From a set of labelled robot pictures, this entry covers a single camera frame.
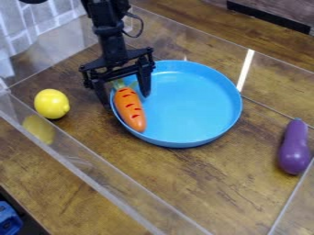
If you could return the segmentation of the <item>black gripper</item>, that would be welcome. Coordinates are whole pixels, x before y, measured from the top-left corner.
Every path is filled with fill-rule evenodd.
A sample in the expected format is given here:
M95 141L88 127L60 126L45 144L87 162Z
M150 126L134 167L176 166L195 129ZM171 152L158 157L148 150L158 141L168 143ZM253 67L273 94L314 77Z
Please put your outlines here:
M102 56L80 66L83 85L87 88L94 86L100 104L108 107L110 98L104 82L135 74L142 95L144 97L150 96L151 72L155 69L154 49L147 47L144 49L128 50L122 30L95 28L94 32L98 35Z

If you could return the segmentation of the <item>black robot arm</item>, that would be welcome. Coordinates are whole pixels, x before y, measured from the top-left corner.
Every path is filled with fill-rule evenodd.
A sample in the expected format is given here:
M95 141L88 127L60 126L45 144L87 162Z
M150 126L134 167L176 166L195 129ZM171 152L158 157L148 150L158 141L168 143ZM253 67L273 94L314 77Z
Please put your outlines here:
M92 20L92 30L98 36L102 50L100 57L80 66L83 85L95 90L103 106L110 105L110 97L106 91L106 83L130 75L135 75L144 97L151 93L151 73L155 66L154 49L128 50L124 36L138 38L127 34L124 30L124 16L134 17L143 24L142 19L128 12L131 5L128 0L81 0L88 17Z

